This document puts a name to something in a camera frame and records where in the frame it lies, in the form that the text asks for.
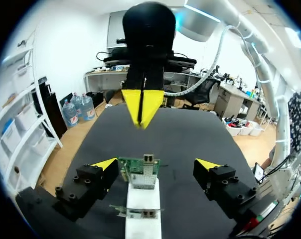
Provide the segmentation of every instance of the white block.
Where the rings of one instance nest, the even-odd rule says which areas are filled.
[[[128,209],[160,209],[159,180],[153,190],[135,189],[129,183],[127,193]],[[126,218],[125,239],[161,239],[161,216],[156,219]]]
[[[5,143],[5,145],[10,150],[10,152],[13,153],[15,148],[21,141],[21,137],[17,132],[14,119],[10,124],[10,126],[6,129],[6,131],[2,135],[1,140]]]
[[[23,110],[15,117],[16,126],[25,131],[29,130],[36,120],[36,111],[33,103],[25,106]]]

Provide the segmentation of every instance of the white desk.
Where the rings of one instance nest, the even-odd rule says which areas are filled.
[[[234,86],[220,85],[219,95],[214,108],[216,113],[218,113],[221,117],[234,116],[236,118],[243,104],[249,108],[246,119],[254,120],[261,103],[250,98],[247,94],[238,90]]]

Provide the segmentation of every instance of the ceiling light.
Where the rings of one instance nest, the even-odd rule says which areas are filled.
[[[298,33],[294,30],[292,30],[289,27],[285,27],[286,33],[291,41],[291,43],[295,46],[301,49],[301,40],[298,36]]]

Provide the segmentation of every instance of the white box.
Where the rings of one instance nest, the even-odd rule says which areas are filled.
[[[49,149],[50,142],[45,134],[45,130],[36,129],[32,134],[29,145],[33,152],[40,156],[44,156]]]
[[[249,135],[250,134],[250,132],[254,129],[254,124],[252,121],[249,121],[249,123],[250,123],[249,127],[245,127],[245,126],[241,127],[239,135]]]
[[[19,65],[13,74],[13,84],[17,93],[24,91],[33,82],[32,66]]]
[[[33,103],[28,104],[15,117],[16,126],[22,130],[29,130],[34,122],[36,122],[36,111]]]
[[[257,122],[252,122],[254,129],[249,133],[251,136],[259,136],[261,132],[265,131]]]
[[[223,123],[226,126],[227,131],[231,134],[231,136],[235,137],[239,134],[241,128],[233,128],[228,126],[228,124],[226,124],[225,118],[222,118]]]
[[[1,140],[5,143],[11,153],[14,152],[16,146],[20,143],[21,137],[17,132],[14,119],[2,135]]]
[[[9,164],[9,157],[7,156],[6,152],[4,151],[2,144],[0,142],[0,173],[2,174],[2,176],[5,175],[6,173],[6,169],[7,169],[7,165]]]

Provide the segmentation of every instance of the black table surface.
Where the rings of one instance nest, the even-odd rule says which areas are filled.
[[[215,201],[209,201],[196,182],[194,160],[229,164],[248,186],[254,176],[241,150],[218,117],[209,112],[158,109],[146,130],[133,126],[126,105],[105,109],[88,132],[64,179],[76,168],[113,157],[153,153],[164,167],[159,171],[163,239],[225,239],[235,226]],[[125,218],[109,205],[126,206],[128,183],[119,175],[107,196],[97,201],[77,224],[98,235],[125,238]]]

